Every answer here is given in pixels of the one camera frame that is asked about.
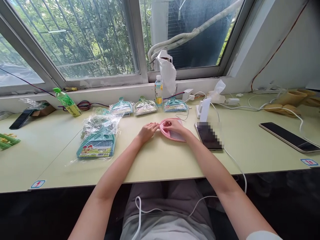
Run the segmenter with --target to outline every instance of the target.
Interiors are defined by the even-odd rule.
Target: air conditioner unit
[[[153,0],[149,19],[152,45],[171,39],[180,33],[192,32],[194,28],[198,28],[235,1]],[[185,44],[169,50],[168,54],[173,57],[175,68],[216,65],[235,12],[213,23]]]

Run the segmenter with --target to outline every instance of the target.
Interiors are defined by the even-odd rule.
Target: person's left hand
[[[138,140],[141,141],[142,144],[145,144],[150,138],[152,138],[159,126],[159,123],[156,122],[144,125],[137,135]]]

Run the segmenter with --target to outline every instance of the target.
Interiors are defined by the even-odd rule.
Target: floor
[[[235,179],[243,187],[241,176]],[[320,169],[254,174],[247,180],[249,198],[283,239],[320,239]],[[213,194],[206,179],[196,181],[203,195]],[[124,184],[119,189],[107,233],[121,227],[130,188]],[[0,194],[0,238],[67,239],[92,190],[79,187]],[[209,209],[223,210],[214,201],[207,204]],[[213,218],[219,218],[217,226],[231,227],[224,213],[214,211]],[[225,232],[217,233],[217,240],[230,239]]]

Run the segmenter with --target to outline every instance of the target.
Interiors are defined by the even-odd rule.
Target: white sleeve
[[[282,240],[282,238],[271,232],[258,231],[251,233],[247,240]]]

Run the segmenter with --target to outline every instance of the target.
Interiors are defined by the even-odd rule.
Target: light green desk
[[[21,142],[0,151],[0,193],[27,191],[78,134],[85,114],[74,118],[62,110],[55,111],[18,130],[9,127],[19,114],[1,120],[0,133],[14,133]]]
[[[241,98],[241,105],[248,105],[247,99],[249,96],[252,95],[246,94]],[[259,107],[273,97],[270,95],[256,97],[252,99],[251,104]],[[192,107],[195,104],[196,102],[191,102],[190,106]],[[320,163],[319,153],[302,154],[259,127],[259,123],[274,122],[300,136],[300,121],[298,119],[265,111],[228,110],[220,106],[217,109],[220,113],[225,147],[237,160],[244,173],[309,169],[307,165],[300,161],[301,158],[311,158]],[[307,137],[320,143],[320,114],[318,109],[302,106],[301,111],[305,120],[303,129]],[[80,145],[80,133],[78,133],[45,171],[39,175],[37,180],[46,180],[41,188],[95,185],[112,162],[138,134],[144,124],[155,121],[160,122],[165,118],[172,117],[175,117],[174,113],[164,113],[161,109],[154,114],[123,118],[119,124],[121,134],[117,140],[115,156],[109,161],[75,161],[70,163],[76,159],[76,151]],[[194,123],[197,121],[195,107],[193,106],[188,119],[183,124],[198,137],[194,127]],[[217,114],[213,107],[210,107],[208,121],[217,132],[217,135],[221,137]],[[78,130],[82,127],[80,121],[72,122],[72,125],[74,127],[77,125]],[[231,174],[240,174],[237,166],[224,151],[214,152],[214,154]],[[125,182],[200,177],[203,177],[203,174],[187,145],[171,141],[158,131],[153,139],[139,152]]]

